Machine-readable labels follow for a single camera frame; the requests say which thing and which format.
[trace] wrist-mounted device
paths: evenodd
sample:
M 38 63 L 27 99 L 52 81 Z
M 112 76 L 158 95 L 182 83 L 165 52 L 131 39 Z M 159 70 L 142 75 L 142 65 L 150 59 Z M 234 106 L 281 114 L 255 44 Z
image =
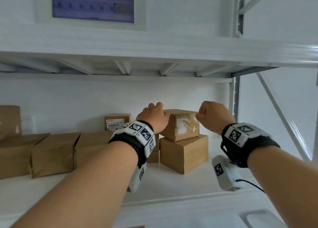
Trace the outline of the wrist-mounted device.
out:
M 127 188 L 128 192 L 134 193 L 146 171 L 147 158 L 156 146 L 154 130 L 148 122 L 142 120 L 125 123 L 113 133 L 108 143 L 115 141 L 125 142 L 137 152 L 137 168 L 133 173 Z
M 249 123 L 230 124 L 222 132 L 221 149 L 230 162 L 240 168 L 248 168 L 248 156 L 254 149 L 262 146 L 280 148 L 270 134 Z

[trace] hand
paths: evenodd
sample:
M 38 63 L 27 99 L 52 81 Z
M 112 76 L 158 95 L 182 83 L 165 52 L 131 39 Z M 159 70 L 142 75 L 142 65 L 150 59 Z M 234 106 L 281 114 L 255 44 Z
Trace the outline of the hand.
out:
M 227 125 L 235 123 L 230 111 L 217 102 L 204 101 L 196 118 L 206 129 L 219 135 Z
M 168 125 L 170 114 L 163 113 L 163 104 L 158 102 L 155 106 L 150 103 L 148 107 L 144 108 L 141 113 L 138 114 L 136 120 L 142 120 L 152 125 L 154 133 L 158 134 Z

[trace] human hand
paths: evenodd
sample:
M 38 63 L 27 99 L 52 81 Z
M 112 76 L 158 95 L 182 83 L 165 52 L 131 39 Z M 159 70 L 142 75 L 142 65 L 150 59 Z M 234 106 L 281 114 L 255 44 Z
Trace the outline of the human hand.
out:
M 206 129 L 219 135 L 227 125 L 235 123 L 230 111 L 217 102 L 204 101 L 196 118 Z
M 170 117 L 169 113 L 163 113 L 162 108 L 163 104 L 161 102 L 158 102 L 156 106 L 150 103 L 148 107 L 138 114 L 136 120 L 148 122 L 154 129 L 154 133 L 158 134 L 168 125 Z

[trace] forearm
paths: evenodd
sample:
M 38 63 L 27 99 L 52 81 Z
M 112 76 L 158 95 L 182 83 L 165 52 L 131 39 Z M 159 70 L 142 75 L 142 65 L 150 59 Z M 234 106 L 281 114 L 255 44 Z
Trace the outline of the forearm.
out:
M 112 227 L 137 162 L 137 153 L 128 144 L 109 144 L 13 227 Z
M 289 227 L 318 227 L 318 171 L 280 148 L 255 149 L 248 166 Z

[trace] shelf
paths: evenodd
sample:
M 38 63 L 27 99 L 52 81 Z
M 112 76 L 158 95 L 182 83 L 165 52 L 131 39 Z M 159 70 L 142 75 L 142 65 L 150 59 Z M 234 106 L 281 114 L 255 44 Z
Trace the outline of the shelf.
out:
M 126 194 L 124 206 L 229 194 L 220 189 L 211 164 L 212 157 L 222 154 L 219 148 L 220 142 L 220 139 L 211 139 L 209 161 L 185 175 L 181 175 L 161 163 L 147 165 L 143 182 L 136 193 Z M 243 178 L 254 182 L 255 179 L 248 169 L 241 169 L 240 172 Z M 65 176 L 66 174 L 59 174 L 31 179 L 27 175 L 0 180 L 0 203 L 2 204 L 0 218 L 26 212 Z M 252 186 L 246 186 L 244 190 L 255 191 Z
M 318 45 L 2 25 L 0 62 L 4 72 L 230 78 L 277 67 L 316 67 Z

